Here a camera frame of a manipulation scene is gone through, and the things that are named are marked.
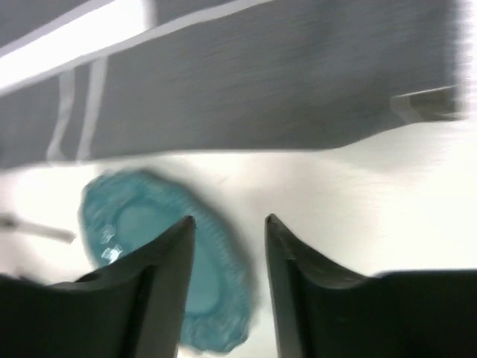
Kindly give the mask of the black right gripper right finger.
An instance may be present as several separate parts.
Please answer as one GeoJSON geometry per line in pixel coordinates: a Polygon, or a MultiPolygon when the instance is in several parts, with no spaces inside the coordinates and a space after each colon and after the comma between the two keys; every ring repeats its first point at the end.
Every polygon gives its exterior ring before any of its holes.
{"type": "Polygon", "coordinates": [[[371,278],[315,251],[274,214],[265,245],[280,357],[379,357],[371,278]]]}

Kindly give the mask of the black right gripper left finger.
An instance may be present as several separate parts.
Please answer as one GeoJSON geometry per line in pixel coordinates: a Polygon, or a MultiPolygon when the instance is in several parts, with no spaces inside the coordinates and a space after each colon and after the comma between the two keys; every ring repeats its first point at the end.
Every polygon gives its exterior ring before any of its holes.
{"type": "Polygon", "coordinates": [[[186,216],[152,242],[77,280],[133,283],[120,357],[175,357],[192,276],[195,220],[186,216]]]}

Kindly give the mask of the teal ceramic plate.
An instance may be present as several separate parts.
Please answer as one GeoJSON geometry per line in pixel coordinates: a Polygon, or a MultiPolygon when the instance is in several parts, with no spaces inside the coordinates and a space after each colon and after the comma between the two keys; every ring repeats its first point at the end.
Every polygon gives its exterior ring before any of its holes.
{"type": "Polygon", "coordinates": [[[228,354],[246,342],[253,312],[247,263],[228,225],[191,191],[145,170],[105,172],[83,188],[78,216],[84,245],[99,267],[193,217],[195,252],[180,344],[228,354]]]}

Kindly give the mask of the grey striped cloth placemat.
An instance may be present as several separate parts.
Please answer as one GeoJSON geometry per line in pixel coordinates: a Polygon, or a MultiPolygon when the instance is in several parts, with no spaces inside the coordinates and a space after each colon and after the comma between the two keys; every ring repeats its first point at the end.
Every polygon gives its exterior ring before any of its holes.
{"type": "Polygon", "coordinates": [[[152,29],[1,91],[1,167],[328,149],[455,97],[455,1],[160,1],[152,29]]]}

